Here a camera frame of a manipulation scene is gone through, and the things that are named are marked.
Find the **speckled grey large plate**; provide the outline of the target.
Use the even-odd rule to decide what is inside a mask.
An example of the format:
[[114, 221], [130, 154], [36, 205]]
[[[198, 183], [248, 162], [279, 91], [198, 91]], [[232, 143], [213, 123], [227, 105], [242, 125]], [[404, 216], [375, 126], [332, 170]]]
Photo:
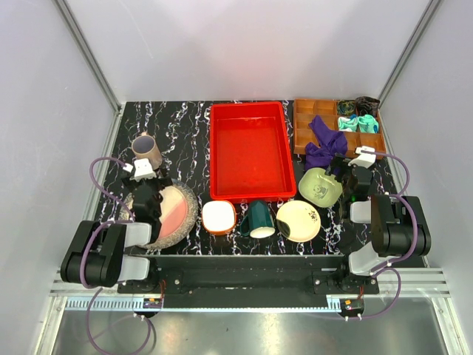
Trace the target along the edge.
[[136, 222], [126, 230], [125, 247], [150, 251], [167, 249], [186, 238], [199, 211], [192, 190], [170, 177], [138, 182], [130, 189], [125, 204]]

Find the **pink cream round plate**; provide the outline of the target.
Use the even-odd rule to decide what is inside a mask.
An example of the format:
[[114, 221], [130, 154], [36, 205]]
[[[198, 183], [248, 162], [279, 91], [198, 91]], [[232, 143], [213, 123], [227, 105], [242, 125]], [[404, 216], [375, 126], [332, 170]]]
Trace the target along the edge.
[[160, 204], [161, 216], [158, 240], [164, 240], [184, 224], [188, 206], [183, 193], [175, 186], [168, 186], [160, 192], [163, 201]]

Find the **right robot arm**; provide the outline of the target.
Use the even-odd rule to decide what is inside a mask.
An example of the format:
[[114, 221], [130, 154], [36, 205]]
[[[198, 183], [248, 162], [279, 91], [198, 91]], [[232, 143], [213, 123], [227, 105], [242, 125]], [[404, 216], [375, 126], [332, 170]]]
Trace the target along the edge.
[[[367, 155], [396, 160], [404, 168], [406, 183], [397, 194], [370, 194], [372, 172], [361, 157]], [[354, 224], [368, 224], [371, 241], [347, 257], [347, 268], [339, 271], [336, 278], [338, 289], [352, 293], [362, 284], [362, 277], [376, 276], [383, 270], [409, 259], [426, 256], [432, 246], [432, 238], [418, 197], [405, 196], [410, 182], [406, 164], [398, 157], [370, 152], [362, 148], [355, 159], [337, 153], [325, 171], [335, 175], [342, 184], [339, 202], [342, 220]]]

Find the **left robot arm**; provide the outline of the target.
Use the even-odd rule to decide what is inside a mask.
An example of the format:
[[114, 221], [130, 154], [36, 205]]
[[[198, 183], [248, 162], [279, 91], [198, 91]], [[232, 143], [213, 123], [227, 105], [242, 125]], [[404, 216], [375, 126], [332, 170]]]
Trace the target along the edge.
[[163, 190], [173, 185], [167, 169], [159, 168], [151, 178], [136, 180], [131, 172], [121, 176], [122, 184], [132, 196], [129, 210], [134, 220], [79, 223], [60, 268], [65, 283], [85, 288], [111, 287], [118, 280], [126, 248], [126, 233], [133, 226], [150, 228], [145, 243], [158, 239], [162, 229]]

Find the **red plastic bin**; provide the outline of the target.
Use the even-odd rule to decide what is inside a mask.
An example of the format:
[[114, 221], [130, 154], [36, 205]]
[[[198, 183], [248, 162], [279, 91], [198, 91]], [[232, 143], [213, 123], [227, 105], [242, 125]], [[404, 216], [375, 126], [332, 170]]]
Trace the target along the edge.
[[209, 143], [212, 199], [276, 202], [295, 196], [293, 159], [280, 102], [212, 105]]

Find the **purple cloth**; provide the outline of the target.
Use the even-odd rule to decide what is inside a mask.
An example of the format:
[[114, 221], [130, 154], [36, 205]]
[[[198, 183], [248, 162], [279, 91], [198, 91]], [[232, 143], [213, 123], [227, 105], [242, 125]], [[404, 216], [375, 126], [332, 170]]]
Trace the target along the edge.
[[309, 123], [318, 143], [309, 142], [305, 146], [304, 170], [327, 168], [336, 154], [345, 155], [348, 150], [347, 139], [341, 131], [328, 128], [320, 115]]

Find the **iridescent pink cup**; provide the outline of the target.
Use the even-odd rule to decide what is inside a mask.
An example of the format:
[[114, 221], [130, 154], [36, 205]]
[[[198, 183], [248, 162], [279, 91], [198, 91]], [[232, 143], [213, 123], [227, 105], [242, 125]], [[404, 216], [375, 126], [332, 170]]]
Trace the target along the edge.
[[163, 163], [163, 157], [153, 136], [146, 132], [137, 136], [131, 145], [137, 159], [148, 159], [153, 170], [158, 169]]

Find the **white mint sock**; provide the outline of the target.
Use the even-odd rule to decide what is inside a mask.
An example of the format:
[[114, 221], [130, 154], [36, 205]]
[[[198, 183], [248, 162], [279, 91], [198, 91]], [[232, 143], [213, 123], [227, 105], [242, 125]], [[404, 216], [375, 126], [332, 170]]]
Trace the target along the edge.
[[358, 116], [351, 115], [350, 117], [338, 117], [338, 130], [342, 132], [356, 132], [358, 129]]

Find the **mint green sock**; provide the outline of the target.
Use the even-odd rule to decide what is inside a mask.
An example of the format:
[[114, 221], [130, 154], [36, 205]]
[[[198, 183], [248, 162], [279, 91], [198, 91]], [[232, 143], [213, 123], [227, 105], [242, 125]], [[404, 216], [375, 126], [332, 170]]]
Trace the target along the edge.
[[360, 132], [363, 133], [379, 133], [379, 123], [374, 116], [369, 114], [358, 116], [358, 127]]

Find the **dark patterned sock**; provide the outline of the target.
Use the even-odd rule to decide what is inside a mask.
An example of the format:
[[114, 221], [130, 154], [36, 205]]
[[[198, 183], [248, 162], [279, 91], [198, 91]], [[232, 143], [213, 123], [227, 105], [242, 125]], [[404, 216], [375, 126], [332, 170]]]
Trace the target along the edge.
[[336, 104], [337, 114], [340, 116], [351, 116], [356, 114], [355, 101], [340, 100]]

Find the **wooden compartment organizer tray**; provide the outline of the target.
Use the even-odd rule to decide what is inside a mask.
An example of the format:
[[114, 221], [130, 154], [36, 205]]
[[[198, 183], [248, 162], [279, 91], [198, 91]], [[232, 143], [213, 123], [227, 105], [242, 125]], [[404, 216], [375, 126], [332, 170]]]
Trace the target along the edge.
[[[305, 147], [308, 143], [319, 145], [319, 140], [309, 123], [316, 116], [320, 116], [324, 124], [331, 130], [338, 131], [338, 101], [297, 98], [293, 101], [293, 153], [297, 155], [305, 154]], [[355, 150], [362, 146], [374, 148], [377, 152], [387, 153], [384, 140], [383, 127], [379, 119], [379, 113], [375, 119], [378, 122], [378, 133], [344, 132], [347, 139], [347, 154], [349, 158], [355, 158]]]

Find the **orange white square bowl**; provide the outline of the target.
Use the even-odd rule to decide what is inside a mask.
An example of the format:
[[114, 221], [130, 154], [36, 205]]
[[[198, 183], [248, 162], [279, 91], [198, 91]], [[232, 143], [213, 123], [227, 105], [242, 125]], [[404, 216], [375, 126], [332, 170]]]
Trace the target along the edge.
[[202, 224], [210, 234], [223, 236], [236, 225], [237, 213], [234, 205], [227, 200], [212, 200], [202, 208]]

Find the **brown dark rolled sock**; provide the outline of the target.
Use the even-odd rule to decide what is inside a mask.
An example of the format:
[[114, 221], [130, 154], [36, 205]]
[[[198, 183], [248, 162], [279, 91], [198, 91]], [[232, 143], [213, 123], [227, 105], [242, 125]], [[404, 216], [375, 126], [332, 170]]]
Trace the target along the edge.
[[378, 117], [378, 108], [380, 101], [369, 96], [360, 96], [355, 99], [355, 109], [358, 116], [371, 115]]

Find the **dark green mug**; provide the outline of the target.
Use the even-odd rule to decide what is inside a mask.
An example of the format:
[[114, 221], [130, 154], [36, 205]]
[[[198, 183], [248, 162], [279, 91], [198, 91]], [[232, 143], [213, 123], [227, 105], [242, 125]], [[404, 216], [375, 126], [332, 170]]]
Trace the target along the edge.
[[268, 204], [263, 200], [251, 202], [247, 214], [240, 223], [240, 234], [243, 237], [263, 239], [275, 233], [275, 223]]

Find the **aluminium frame rail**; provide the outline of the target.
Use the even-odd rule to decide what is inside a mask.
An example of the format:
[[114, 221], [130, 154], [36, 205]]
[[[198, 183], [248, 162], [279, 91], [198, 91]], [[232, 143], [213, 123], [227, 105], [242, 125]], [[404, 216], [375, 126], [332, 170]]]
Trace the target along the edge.
[[81, 55], [83, 56], [86, 64], [88, 65], [88, 68], [90, 69], [98, 86], [100, 87], [105, 99], [112, 108], [112, 111], [114, 113], [119, 112], [121, 108], [121, 103], [119, 102], [116, 94], [113, 92], [109, 82], [106, 79], [106, 76], [103, 73], [103, 70], [101, 69], [100, 64], [94, 56], [92, 49], [68, 1], [52, 0], [52, 3], [55, 5], [56, 9], [58, 10], [58, 13], [63, 19], [65, 25], [67, 26], [70, 35], [72, 36], [79, 51], [81, 52]]

